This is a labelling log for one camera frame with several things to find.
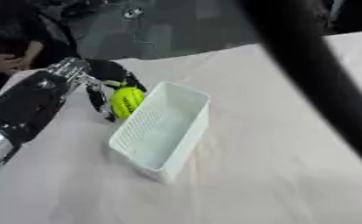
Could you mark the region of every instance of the person's hand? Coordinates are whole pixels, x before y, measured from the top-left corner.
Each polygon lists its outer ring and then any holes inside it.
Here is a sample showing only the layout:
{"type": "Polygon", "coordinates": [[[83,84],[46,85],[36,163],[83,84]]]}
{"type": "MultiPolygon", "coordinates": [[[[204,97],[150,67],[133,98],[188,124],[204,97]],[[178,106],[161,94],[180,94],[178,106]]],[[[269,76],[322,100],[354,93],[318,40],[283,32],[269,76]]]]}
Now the person's hand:
{"type": "Polygon", "coordinates": [[[24,57],[22,58],[22,60],[19,63],[19,66],[16,67],[17,70],[30,70],[31,69],[31,63],[32,63],[32,59],[28,58],[28,57],[24,57]]]}
{"type": "Polygon", "coordinates": [[[0,73],[7,73],[10,70],[20,67],[22,58],[15,58],[15,55],[0,54],[0,73]]]}

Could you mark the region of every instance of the person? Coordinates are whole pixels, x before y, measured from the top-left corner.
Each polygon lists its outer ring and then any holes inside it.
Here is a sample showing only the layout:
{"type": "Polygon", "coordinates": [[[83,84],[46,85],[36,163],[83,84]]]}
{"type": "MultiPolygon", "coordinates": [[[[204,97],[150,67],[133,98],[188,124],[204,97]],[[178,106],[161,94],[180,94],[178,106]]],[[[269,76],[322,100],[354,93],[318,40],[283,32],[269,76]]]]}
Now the person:
{"type": "Polygon", "coordinates": [[[0,0],[0,88],[16,71],[47,67],[66,57],[79,54],[55,40],[29,4],[0,0]]]}

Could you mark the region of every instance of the table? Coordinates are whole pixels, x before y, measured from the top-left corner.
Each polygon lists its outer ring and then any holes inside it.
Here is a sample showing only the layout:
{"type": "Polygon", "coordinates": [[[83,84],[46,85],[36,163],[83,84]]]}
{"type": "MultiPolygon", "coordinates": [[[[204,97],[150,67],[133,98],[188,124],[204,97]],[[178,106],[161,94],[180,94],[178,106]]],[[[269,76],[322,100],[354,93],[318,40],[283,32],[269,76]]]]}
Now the table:
{"type": "MultiPolygon", "coordinates": [[[[362,33],[329,41],[362,87],[362,33]]],[[[150,89],[174,81],[212,96],[177,182],[109,154],[115,127],[80,89],[0,172],[0,224],[362,223],[362,162],[259,45],[120,62],[150,89]]]]}

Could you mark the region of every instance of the floor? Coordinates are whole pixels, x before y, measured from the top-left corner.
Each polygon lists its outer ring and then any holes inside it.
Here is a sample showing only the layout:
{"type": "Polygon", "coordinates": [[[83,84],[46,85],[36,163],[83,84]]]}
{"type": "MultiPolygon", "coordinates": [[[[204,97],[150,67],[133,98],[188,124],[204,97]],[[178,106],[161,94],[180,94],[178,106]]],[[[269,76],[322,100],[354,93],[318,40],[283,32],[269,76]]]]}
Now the floor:
{"type": "Polygon", "coordinates": [[[71,22],[84,57],[154,60],[256,41],[249,23],[231,0],[129,1],[102,7],[71,22]],[[122,12],[129,5],[143,7],[145,13],[127,21],[122,12]]]}

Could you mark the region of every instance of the white table surface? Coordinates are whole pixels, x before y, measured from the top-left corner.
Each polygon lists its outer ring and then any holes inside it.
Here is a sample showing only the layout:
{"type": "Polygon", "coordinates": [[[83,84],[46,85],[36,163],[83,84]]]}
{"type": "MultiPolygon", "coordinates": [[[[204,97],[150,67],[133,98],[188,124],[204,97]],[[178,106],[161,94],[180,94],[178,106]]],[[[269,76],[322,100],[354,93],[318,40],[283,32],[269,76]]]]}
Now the white table surface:
{"type": "MultiPolygon", "coordinates": [[[[330,40],[362,86],[362,33],[330,40]]],[[[0,172],[0,224],[362,224],[362,162],[258,45],[121,63],[148,88],[174,81],[212,96],[210,128],[177,182],[109,159],[112,127],[81,89],[0,172]]]]}

